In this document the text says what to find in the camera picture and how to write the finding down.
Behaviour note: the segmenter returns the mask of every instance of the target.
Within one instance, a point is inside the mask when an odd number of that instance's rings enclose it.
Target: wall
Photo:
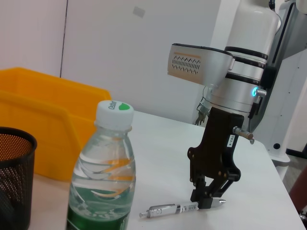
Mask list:
[[[66,0],[0,1],[0,69],[59,76]]]
[[[69,2],[64,78],[138,111],[192,123],[203,87],[167,74],[172,43],[210,46],[219,0]],[[134,15],[137,6],[143,17]]]
[[[210,47],[224,50],[240,0],[222,0]]]

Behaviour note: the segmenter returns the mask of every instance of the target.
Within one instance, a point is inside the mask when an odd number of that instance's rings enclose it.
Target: silver pen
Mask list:
[[[213,199],[211,207],[218,207],[225,203],[223,199]],[[140,217],[161,217],[170,214],[179,214],[182,212],[198,210],[198,202],[190,202],[182,205],[158,205],[150,207],[146,212],[140,213]]]

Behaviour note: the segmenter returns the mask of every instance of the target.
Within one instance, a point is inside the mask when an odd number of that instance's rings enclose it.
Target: white table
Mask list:
[[[140,112],[129,133],[137,182],[128,230],[304,230],[304,226],[264,147],[240,138],[234,161],[239,182],[225,192],[222,207],[167,217],[139,218],[150,206],[188,202],[187,150],[200,144],[204,128]],[[69,184],[35,176],[29,230],[65,229]]]

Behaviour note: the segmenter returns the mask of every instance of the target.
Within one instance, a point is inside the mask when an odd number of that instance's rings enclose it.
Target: white bottle cap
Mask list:
[[[131,105],[118,101],[102,101],[96,112],[97,126],[114,131],[127,131],[131,128],[134,109]]]

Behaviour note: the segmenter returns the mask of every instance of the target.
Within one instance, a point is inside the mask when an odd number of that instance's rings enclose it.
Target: yellow plastic bin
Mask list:
[[[35,173],[70,180],[82,147],[95,131],[97,104],[108,91],[22,69],[0,70],[0,126],[37,139]]]

